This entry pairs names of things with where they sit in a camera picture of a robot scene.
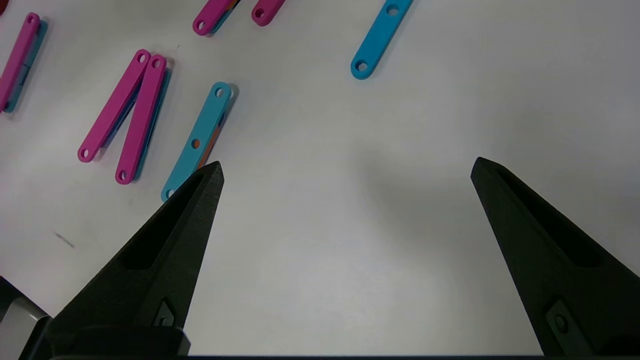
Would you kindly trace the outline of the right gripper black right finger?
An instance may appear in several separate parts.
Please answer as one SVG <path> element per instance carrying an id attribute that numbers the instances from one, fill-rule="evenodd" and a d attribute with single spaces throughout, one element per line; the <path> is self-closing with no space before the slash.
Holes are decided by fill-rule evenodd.
<path id="1" fill-rule="evenodd" d="M 638 358 L 638 275 L 498 162 L 471 182 L 542 353 Z"/>

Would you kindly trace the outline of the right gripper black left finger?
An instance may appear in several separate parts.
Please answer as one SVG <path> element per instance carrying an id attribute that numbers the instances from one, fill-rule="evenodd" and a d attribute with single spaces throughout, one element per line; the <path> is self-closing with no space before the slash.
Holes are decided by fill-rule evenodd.
<path id="1" fill-rule="evenodd" d="M 53 319 L 52 331 L 146 327 L 162 304 L 183 327 L 224 186 L 221 164 L 195 171 Z"/>

